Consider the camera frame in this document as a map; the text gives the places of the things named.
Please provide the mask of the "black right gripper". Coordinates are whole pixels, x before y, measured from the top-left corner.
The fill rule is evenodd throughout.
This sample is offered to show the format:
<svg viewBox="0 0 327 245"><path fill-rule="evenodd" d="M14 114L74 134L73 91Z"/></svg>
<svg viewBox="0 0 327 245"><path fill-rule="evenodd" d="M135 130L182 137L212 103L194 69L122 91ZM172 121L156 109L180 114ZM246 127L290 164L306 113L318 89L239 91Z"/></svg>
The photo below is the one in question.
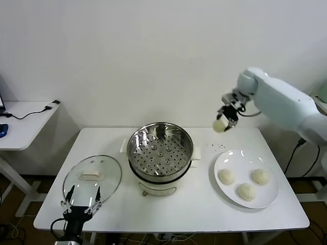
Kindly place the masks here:
<svg viewBox="0 0 327 245"><path fill-rule="evenodd" d="M227 126L224 130L225 132L234 128L239 120L237 110L232 105L224 105L218 110L216 120L221 120L223 117L227 119Z"/></svg>

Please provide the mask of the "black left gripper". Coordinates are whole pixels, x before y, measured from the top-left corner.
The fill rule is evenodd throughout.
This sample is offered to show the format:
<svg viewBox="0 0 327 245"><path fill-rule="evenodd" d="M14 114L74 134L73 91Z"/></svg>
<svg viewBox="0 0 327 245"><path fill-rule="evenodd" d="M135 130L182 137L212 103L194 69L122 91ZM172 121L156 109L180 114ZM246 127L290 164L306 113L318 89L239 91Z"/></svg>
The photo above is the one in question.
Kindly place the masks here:
<svg viewBox="0 0 327 245"><path fill-rule="evenodd" d="M64 238L66 239L79 239L84 223L91 220L92 215L102 207L100 186L98 186L96 196L91 200L89 207L71 205L74 189L75 186L73 185L60 203L63 209L63 218L67 221L64 231Z"/></svg>

